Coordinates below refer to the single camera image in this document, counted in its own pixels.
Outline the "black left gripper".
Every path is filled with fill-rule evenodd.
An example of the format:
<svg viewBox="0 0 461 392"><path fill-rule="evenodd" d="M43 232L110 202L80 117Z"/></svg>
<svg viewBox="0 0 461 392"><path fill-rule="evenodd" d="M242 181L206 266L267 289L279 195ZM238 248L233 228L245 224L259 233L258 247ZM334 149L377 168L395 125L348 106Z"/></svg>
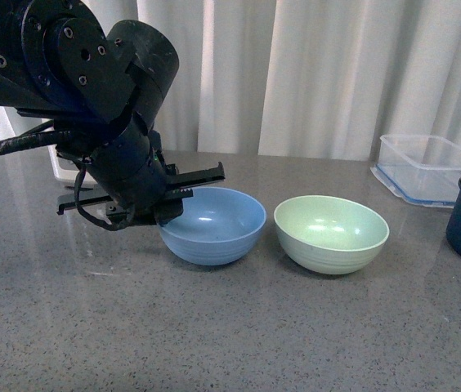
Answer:
<svg viewBox="0 0 461 392"><path fill-rule="evenodd" d="M76 209L99 227L166 225L183 213L194 187L225 179L221 163L186 173L166 164L159 133L136 114L113 140L70 158L78 168L74 192L58 198L57 213Z"/></svg>

